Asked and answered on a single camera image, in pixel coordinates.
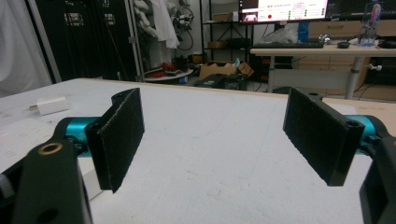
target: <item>white desk leg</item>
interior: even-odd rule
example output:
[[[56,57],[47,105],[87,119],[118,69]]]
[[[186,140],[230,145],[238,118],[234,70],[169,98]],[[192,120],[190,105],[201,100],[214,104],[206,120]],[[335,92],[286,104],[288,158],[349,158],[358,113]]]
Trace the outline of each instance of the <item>white desk leg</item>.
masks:
[[[268,88],[267,92],[273,92],[275,75],[275,56],[271,56],[270,68],[268,72]]]
[[[355,91],[356,82],[358,81],[359,73],[363,65],[364,57],[356,57],[353,62],[353,67],[350,70],[347,86],[346,86],[346,99],[352,99],[353,92]]]

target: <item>white curtain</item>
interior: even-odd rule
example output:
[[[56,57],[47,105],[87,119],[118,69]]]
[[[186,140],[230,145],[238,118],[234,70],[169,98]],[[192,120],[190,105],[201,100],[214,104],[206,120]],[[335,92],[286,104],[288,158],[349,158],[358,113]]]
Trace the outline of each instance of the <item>white curtain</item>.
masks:
[[[0,0],[0,97],[51,84],[22,0]]]

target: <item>white fabric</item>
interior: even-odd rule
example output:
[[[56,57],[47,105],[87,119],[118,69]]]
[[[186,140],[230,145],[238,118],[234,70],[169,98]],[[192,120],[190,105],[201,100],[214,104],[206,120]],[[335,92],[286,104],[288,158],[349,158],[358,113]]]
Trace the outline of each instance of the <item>white fabric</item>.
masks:
[[[0,92],[51,84],[23,1],[0,0]]]
[[[175,29],[166,7],[167,0],[150,0],[154,13],[155,29],[158,41],[166,41],[166,47],[176,49],[180,43],[177,40]]]

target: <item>monitor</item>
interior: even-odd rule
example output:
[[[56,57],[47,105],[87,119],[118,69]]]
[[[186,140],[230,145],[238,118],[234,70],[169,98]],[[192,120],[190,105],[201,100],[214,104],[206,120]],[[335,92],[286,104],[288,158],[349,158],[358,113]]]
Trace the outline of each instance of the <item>monitor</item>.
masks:
[[[371,0],[329,0],[326,12],[328,21],[361,21],[366,4]],[[396,0],[378,0],[381,20],[396,20]]]
[[[277,23],[324,20],[327,2],[328,0],[239,0],[239,22]]]

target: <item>white table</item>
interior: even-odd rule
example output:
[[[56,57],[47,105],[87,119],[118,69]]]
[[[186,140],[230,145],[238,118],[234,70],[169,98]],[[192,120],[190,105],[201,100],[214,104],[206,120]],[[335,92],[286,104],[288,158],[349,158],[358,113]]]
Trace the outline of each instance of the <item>white table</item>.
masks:
[[[327,187],[282,131],[285,96],[74,79],[1,98],[0,126],[98,117],[113,94],[136,87],[146,132],[119,191],[91,200],[95,223],[362,223],[359,189],[371,160],[355,156],[345,185]],[[58,93],[69,110],[27,110]],[[396,105],[328,102],[394,122]]]
[[[323,49],[251,49],[258,56],[271,56],[268,92],[274,86],[309,87],[346,90],[346,99],[351,99],[365,57],[395,57],[396,49],[377,47],[361,48],[351,45],[339,49],[325,45]],[[275,69],[275,56],[355,57],[350,72]]]

